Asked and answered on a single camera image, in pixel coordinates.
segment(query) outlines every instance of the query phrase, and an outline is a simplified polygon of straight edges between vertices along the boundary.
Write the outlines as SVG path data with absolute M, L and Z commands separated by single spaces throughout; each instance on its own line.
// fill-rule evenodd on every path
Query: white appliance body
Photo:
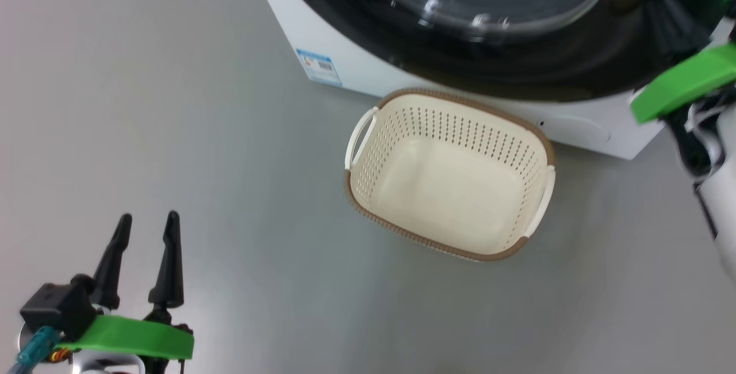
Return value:
M 467 93 L 412 75 L 373 56 L 355 44 L 303 0 L 268 0 L 281 28 L 302 62 L 308 77 L 371 96 L 383 97 L 397 89 L 427 88 L 477 99 L 536 123 L 550 140 L 633 159 L 662 130 L 662 123 L 636 125 L 628 108 L 634 91 L 573 103 L 513 101 Z M 723 20 L 711 46 L 725 44 L 733 22 Z M 317 56 L 318 62 L 310 60 Z M 327 72 L 314 64 L 326 62 Z

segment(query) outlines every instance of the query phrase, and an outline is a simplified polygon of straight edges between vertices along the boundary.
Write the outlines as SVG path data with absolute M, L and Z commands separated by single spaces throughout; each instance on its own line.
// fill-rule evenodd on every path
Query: cream basket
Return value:
M 552 146 L 539 128 L 420 89 L 397 91 L 366 112 L 345 154 L 355 209 L 473 261 L 516 253 L 542 220 L 554 180 Z

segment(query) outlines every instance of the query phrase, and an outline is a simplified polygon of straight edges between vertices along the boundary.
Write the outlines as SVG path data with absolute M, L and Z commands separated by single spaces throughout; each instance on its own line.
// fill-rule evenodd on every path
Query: washing machine door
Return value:
M 407 72 L 475 93 L 582 101 L 707 44 L 728 0 L 305 0 Z

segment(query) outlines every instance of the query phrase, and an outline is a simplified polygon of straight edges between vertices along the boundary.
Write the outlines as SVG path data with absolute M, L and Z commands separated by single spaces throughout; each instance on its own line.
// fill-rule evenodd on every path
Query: wire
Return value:
M 71 357 L 71 350 L 69 350 L 69 348 L 57 348 L 49 354 L 48 358 L 45 360 L 56 364 L 58 362 L 66 361 L 69 357 Z
M 16 363 L 7 373 L 30 374 L 41 361 L 44 361 L 53 352 L 60 341 L 61 335 L 52 327 L 41 327 L 18 353 Z

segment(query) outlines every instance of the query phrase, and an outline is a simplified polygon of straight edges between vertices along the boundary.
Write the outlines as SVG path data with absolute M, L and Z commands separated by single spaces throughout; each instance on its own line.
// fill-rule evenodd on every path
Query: green bracket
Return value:
M 62 342 L 57 348 L 189 360 L 194 351 L 194 337 L 157 322 L 99 315 L 78 341 Z
M 637 123 L 646 123 L 736 81 L 736 45 L 702 51 L 662 73 L 631 102 Z

